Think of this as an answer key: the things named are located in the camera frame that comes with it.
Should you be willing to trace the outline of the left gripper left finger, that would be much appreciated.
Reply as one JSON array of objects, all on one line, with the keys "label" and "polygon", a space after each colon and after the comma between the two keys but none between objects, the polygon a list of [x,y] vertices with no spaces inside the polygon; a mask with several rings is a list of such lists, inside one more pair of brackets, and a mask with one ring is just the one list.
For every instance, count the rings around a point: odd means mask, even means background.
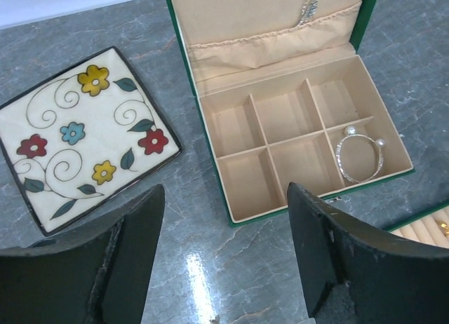
[{"label": "left gripper left finger", "polygon": [[2,323],[139,323],[161,232],[158,184],[94,220],[1,251]]}]

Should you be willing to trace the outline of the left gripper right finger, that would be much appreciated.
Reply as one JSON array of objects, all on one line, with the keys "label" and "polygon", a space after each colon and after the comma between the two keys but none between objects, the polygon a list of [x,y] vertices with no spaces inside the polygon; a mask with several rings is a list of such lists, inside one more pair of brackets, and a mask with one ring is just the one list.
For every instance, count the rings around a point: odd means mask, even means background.
[{"label": "left gripper right finger", "polygon": [[355,323],[448,322],[448,249],[373,227],[294,182],[287,198],[310,317],[342,296]]}]

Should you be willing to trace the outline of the green jewelry tray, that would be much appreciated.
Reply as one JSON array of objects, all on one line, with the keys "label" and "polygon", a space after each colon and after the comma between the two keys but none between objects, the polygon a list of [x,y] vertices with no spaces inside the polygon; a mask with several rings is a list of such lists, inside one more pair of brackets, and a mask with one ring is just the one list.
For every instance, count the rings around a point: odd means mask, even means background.
[{"label": "green jewelry tray", "polygon": [[418,243],[448,248],[448,200],[384,230]]}]

